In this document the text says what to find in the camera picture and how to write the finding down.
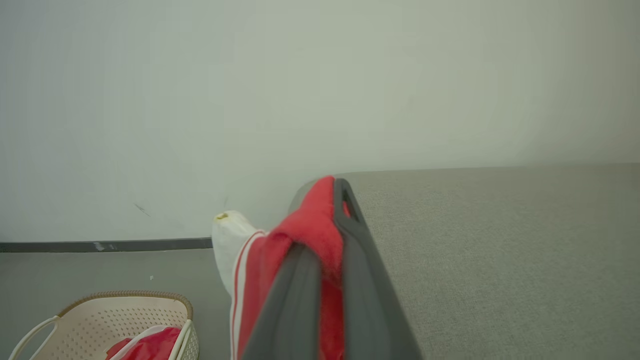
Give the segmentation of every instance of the basket rim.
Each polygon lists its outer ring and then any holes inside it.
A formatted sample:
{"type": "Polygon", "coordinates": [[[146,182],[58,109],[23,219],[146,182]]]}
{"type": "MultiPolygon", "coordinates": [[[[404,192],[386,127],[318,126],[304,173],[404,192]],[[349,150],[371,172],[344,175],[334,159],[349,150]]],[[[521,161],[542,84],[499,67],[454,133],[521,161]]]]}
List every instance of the basket rim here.
{"type": "Polygon", "coordinates": [[[89,296],[85,296],[73,304],[64,308],[63,311],[60,311],[58,317],[64,316],[66,313],[71,311],[74,307],[83,304],[85,302],[95,300],[95,299],[105,299],[112,297],[156,297],[161,299],[170,299],[177,300],[181,302],[187,308],[187,319],[193,321],[193,306],[191,302],[183,295],[178,293],[168,293],[164,291],[144,291],[144,290],[122,290],[122,291],[102,291],[99,293],[92,293],[89,296]]]}

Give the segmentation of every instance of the beige plastic basket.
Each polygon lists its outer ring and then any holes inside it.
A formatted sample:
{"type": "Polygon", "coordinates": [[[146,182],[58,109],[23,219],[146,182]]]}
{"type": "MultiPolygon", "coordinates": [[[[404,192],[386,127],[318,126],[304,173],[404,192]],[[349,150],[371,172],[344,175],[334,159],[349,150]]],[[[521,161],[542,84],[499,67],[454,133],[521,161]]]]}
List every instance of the beige plastic basket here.
{"type": "Polygon", "coordinates": [[[189,300],[175,293],[96,293],[34,327],[20,340],[9,360],[16,360],[29,340],[52,323],[53,330],[31,360],[105,360],[106,350],[153,325],[182,328],[169,360],[197,360],[198,336],[192,316],[189,300]]]}

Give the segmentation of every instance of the red fabric in basket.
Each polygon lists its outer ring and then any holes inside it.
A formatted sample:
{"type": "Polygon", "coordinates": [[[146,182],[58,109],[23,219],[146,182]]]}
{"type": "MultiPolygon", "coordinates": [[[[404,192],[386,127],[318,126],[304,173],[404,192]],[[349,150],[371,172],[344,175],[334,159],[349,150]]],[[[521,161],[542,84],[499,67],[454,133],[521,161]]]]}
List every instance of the red fabric in basket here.
{"type": "MultiPolygon", "coordinates": [[[[173,345],[179,334],[180,329],[168,327],[157,334],[142,338],[127,352],[127,355],[124,355],[122,360],[167,360],[169,359],[169,355],[171,355],[171,350],[173,350],[173,345]]],[[[124,339],[116,345],[113,345],[107,351],[106,360],[111,359],[130,341],[131,339],[124,339]]]]}

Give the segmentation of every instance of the red cloth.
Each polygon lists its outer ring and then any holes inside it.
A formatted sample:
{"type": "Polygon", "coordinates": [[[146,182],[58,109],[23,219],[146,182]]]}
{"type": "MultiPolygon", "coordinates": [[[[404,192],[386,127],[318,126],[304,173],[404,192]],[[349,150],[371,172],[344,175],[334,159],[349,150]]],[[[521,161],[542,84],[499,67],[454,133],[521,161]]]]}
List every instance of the red cloth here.
{"type": "MultiPolygon", "coordinates": [[[[124,355],[122,360],[167,360],[171,355],[171,350],[173,350],[173,345],[179,334],[180,329],[168,327],[161,332],[144,337],[127,351],[127,354],[124,355]]],[[[131,339],[124,339],[116,345],[113,345],[111,349],[107,351],[106,360],[111,359],[130,341],[131,339]]]]}
{"type": "Polygon", "coordinates": [[[310,247],[322,262],[320,358],[342,359],[342,236],[333,224],[333,182],[330,176],[318,180],[300,209],[267,236],[259,231],[244,244],[234,267],[230,319],[234,360],[242,359],[271,284],[294,241],[310,247]]]}

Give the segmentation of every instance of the gray floor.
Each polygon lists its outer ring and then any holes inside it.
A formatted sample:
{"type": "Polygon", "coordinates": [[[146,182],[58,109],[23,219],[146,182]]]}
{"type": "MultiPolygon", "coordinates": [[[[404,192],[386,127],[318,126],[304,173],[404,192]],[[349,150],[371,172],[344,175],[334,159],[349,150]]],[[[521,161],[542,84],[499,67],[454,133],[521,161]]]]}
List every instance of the gray floor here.
{"type": "MultiPolygon", "coordinates": [[[[0,289],[0,359],[8,358],[21,337],[41,321],[78,298],[109,290],[183,294],[194,307],[200,358],[230,357],[231,299],[222,286],[212,249],[4,253],[0,254],[0,289]]],[[[20,358],[29,359],[35,349],[27,348],[20,358]]]]}

